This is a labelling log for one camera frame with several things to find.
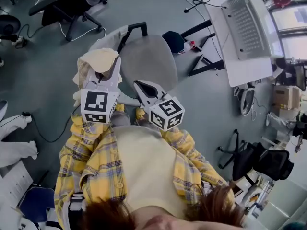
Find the yellow plaid shirt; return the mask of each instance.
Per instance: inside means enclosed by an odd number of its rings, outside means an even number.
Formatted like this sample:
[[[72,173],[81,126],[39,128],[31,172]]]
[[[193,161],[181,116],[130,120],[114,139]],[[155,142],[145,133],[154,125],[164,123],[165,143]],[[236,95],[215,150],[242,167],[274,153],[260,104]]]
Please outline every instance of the yellow plaid shirt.
[[[81,175],[79,186],[87,202],[98,198],[124,200],[128,192],[116,138],[110,125],[87,123],[76,115],[71,118],[72,136],[59,154],[61,167],[54,196],[62,227],[64,202],[70,201],[75,190],[73,174]],[[212,185],[227,184],[195,150],[194,140],[187,131],[172,128],[161,134],[176,151],[173,183],[178,195],[187,204],[197,202],[199,191],[194,184],[201,185],[202,180]],[[232,192],[229,199],[234,202]]]

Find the sleeve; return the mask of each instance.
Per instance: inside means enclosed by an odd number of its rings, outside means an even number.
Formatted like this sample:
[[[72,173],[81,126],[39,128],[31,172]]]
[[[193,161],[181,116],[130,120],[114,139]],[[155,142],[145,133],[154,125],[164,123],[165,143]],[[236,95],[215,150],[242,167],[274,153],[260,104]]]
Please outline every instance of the sleeve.
[[[228,183],[216,172],[212,165],[206,161],[195,149],[195,142],[192,136],[185,130],[179,130],[177,127],[167,132],[161,131],[163,139],[165,139],[171,147],[177,149],[185,155],[200,171],[201,179],[212,185],[227,185]],[[233,191],[231,190],[228,199],[230,202],[235,201]]]
[[[106,128],[102,124],[86,123],[81,116],[74,115],[71,119],[73,121],[72,136],[59,153],[60,170],[54,193],[55,209],[62,228],[64,225],[62,219],[64,202],[68,202],[74,193],[73,174],[82,173],[99,143],[104,128]]]

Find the white desk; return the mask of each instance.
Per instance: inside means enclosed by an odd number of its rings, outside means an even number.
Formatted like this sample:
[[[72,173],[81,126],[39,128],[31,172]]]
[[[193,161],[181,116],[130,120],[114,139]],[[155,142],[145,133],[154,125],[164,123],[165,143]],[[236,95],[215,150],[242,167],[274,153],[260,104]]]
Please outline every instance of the white desk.
[[[220,6],[226,0],[210,0],[209,4]],[[229,84],[236,87],[273,74],[269,57],[239,60],[236,48],[221,8],[205,5],[217,36]]]

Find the cardboard box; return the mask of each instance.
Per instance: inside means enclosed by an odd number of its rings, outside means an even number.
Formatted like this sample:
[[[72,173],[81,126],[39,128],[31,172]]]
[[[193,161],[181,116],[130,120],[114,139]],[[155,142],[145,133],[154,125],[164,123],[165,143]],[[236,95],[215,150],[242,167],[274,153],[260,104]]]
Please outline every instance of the cardboard box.
[[[300,107],[300,91],[292,86],[274,86],[273,106],[279,109],[291,110]]]

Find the beige cloth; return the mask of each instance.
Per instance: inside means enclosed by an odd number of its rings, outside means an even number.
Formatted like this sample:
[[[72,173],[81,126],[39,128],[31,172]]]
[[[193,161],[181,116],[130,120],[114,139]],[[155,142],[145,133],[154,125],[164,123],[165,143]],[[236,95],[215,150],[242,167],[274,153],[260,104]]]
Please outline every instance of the beige cloth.
[[[114,128],[127,182],[125,203],[135,211],[158,206],[184,219],[186,204],[173,184],[176,152],[157,131],[141,126]]]
[[[110,68],[117,56],[117,51],[111,48],[95,49],[85,53],[78,59],[78,72],[73,77],[72,81],[78,85],[79,89],[82,89],[90,68],[96,72],[103,73],[104,76],[108,77]],[[118,83],[120,82],[122,82],[121,75],[118,80]],[[74,106],[78,106],[80,104],[81,91],[77,91],[72,97],[76,100]]]

